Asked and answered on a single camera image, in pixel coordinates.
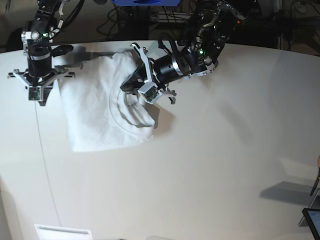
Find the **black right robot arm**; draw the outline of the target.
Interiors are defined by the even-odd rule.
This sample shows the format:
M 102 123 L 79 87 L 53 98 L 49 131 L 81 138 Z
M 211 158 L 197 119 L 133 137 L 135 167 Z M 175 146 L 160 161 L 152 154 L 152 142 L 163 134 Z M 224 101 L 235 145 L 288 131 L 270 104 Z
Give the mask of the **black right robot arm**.
M 73 51 L 70 44 L 52 47 L 54 38 L 65 30 L 80 13 L 84 1 L 80 0 L 70 16 L 65 18 L 63 9 L 67 0 L 39 0 L 34 19 L 25 24 L 20 37 L 23 54 L 27 58 L 27 69 L 14 69 L 9 78 L 17 78 L 28 91 L 28 100 L 44 107 L 54 82 L 63 78 L 74 78 L 75 73 L 68 68 L 52 65 L 55 57 Z

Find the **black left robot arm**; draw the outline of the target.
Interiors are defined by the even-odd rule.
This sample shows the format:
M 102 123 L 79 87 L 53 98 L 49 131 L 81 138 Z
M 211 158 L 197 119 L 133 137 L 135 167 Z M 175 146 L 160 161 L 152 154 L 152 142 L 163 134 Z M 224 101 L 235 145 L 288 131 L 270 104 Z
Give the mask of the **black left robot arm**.
M 175 104 L 177 94 L 170 90 L 169 84 L 214 71 L 236 25 L 248 17 L 254 4 L 253 0 L 198 1 L 178 40 L 167 32 L 159 34 L 157 44 L 166 53 L 164 56 L 153 59 L 147 56 L 145 47 L 136 42 L 131 44 L 140 62 L 120 89 L 142 97 L 150 105 L 163 96 Z

